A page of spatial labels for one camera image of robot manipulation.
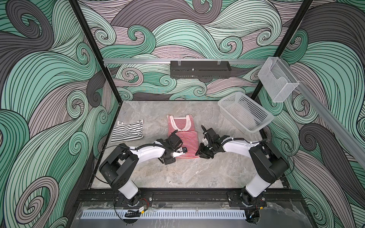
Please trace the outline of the red white striped tank top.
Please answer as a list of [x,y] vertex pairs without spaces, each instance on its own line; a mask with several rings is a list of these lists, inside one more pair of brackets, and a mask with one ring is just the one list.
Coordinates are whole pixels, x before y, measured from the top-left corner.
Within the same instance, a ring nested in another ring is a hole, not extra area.
[[177,131],[175,134],[182,140],[182,147],[187,149],[187,153],[179,156],[182,159],[195,159],[199,149],[198,132],[195,129],[194,118],[191,114],[185,117],[167,116],[168,136]]

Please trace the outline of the black white striped tank top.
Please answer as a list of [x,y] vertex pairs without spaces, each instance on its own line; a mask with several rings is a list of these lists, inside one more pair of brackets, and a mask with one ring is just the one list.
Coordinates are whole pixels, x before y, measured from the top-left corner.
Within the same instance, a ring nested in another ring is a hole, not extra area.
[[127,142],[142,139],[143,136],[143,120],[135,123],[118,122],[113,127],[111,142]]

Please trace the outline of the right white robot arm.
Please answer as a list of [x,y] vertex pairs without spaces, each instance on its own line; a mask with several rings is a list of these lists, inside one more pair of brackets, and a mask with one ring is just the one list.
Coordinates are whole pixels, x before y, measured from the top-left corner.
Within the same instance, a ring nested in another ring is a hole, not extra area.
[[249,142],[244,138],[219,136],[212,128],[201,127],[203,142],[196,152],[200,158],[213,159],[218,153],[233,153],[252,160],[257,174],[243,188],[241,198],[245,201],[258,198],[290,167],[279,149],[268,139]]

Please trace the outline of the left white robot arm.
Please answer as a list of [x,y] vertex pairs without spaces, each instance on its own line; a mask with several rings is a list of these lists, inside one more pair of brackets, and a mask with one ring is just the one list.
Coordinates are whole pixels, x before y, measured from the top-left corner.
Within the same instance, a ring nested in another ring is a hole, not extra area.
[[176,162],[177,157],[187,154],[187,148],[176,133],[174,131],[167,139],[157,139],[138,147],[129,147],[124,143],[117,145],[100,164],[99,172],[113,190],[120,192],[129,201],[139,200],[140,191],[131,179],[138,164],[158,159],[168,165]]

